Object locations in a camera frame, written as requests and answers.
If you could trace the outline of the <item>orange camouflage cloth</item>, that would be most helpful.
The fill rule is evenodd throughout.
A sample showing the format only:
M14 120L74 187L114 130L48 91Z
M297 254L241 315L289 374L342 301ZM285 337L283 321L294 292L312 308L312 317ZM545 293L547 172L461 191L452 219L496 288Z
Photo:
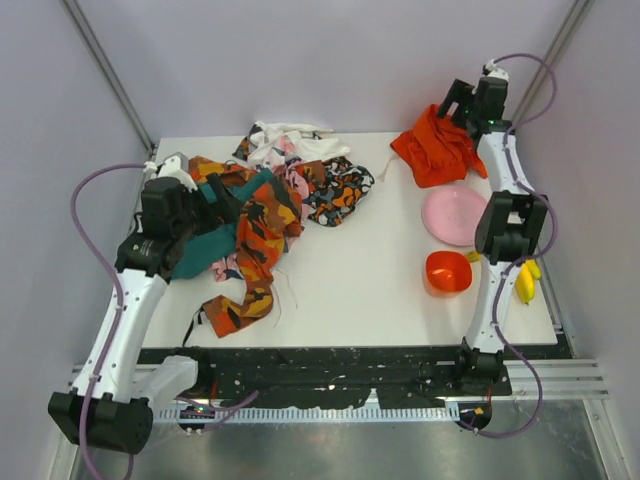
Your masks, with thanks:
M266 317L274 305L271 269L285 253L287 240L302 232L300 195L266 170L223 164L196 156L189 160L189 174L199 184L215 175L226 187L254 188L236 223L235 263L245 280L242 302L219 295L202 305L217 337L236 333Z

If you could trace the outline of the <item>plain orange cloth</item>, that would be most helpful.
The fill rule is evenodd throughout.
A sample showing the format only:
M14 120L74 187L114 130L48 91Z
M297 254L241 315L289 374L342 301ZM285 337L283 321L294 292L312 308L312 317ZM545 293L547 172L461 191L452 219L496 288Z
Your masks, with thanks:
M466 132L453 124L450 115L440 118L437 112L438 105L431 104L410 130L390 144L409 166L416 185L431 188L449 184L464 180L469 171L487 179L487 169Z

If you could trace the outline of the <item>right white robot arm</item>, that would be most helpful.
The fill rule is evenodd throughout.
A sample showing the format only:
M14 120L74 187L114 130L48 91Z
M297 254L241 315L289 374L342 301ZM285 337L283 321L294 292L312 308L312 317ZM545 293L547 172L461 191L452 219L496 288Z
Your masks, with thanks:
M504 381L504 327L509 296L526 260L538 249L548 206L526 179L512 122L503 118L508 81L485 75L476 85L456 79L437 110L467 133L488 173L491 196L476 227L481 255L476 307L455 360L453 385L483 394Z

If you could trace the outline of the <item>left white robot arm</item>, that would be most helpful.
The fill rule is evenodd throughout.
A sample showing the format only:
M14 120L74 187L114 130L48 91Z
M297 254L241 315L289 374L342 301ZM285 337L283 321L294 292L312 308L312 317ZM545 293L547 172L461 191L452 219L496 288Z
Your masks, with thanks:
M240 203L214 174L207 200L175 174L148 181L141 226L107 267L114 291L90 355L48 413L73 444L135 455L143 450L155 413L183 393L204 391L213 378L205 354L178 348L144 379L134 378L151 318L182 259L187 242L237 220Z

